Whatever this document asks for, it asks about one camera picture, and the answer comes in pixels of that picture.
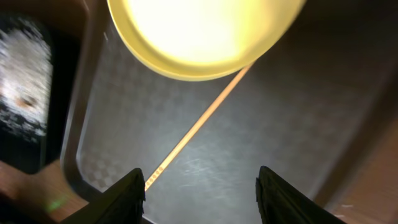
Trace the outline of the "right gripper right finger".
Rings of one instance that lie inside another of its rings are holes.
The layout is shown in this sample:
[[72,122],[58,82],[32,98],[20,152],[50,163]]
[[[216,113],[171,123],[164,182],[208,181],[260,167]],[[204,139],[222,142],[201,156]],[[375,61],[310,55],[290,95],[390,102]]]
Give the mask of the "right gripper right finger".
[[263,224],[345,224],[266,166],[256,178],[256,202]]

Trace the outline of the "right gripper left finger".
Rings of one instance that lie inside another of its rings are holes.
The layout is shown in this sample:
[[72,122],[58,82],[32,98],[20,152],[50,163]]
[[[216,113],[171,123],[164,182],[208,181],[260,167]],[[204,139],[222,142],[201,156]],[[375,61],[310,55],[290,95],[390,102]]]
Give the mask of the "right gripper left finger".
[[116,182],[100,198],[90,202],[62,222],[64,224],[139,224],[146,200],[145,180],[135,168]]

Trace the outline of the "wooden chopstick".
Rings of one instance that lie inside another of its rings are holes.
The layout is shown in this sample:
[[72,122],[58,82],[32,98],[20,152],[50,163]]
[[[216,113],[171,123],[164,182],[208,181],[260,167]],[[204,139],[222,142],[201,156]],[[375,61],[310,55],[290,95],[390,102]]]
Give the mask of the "wooden chopstick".
[[171,150],[171,152],[165,157],[160,163],[156,170],[146,180],[144,190],[147,191],[151,185],[159,178],[164,170],[171,164],[171,162],[178,156],[183,148],[188,144],[192,137],[198,132],[198,130],[206,123],[210,116],[217,110],[222,104],[226,97],[232,92],[235,86],[241,81],[241,79],[247,74],[249,69],[254,65],[254,62],[246,65],[242,68],[238,74],[228,83],[225,89],[215,98],[214,102],[205,110],[205,112],[199,117],[194,125],[188,130],[178,144]]

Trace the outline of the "yellow plate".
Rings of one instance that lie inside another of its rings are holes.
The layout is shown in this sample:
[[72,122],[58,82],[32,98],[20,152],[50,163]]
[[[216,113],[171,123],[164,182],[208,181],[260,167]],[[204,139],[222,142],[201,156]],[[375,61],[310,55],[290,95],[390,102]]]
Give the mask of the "yellow plate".
[[149,69],[190,82],[230,75],[265,54],[305,0],[108,0],[129,51]]

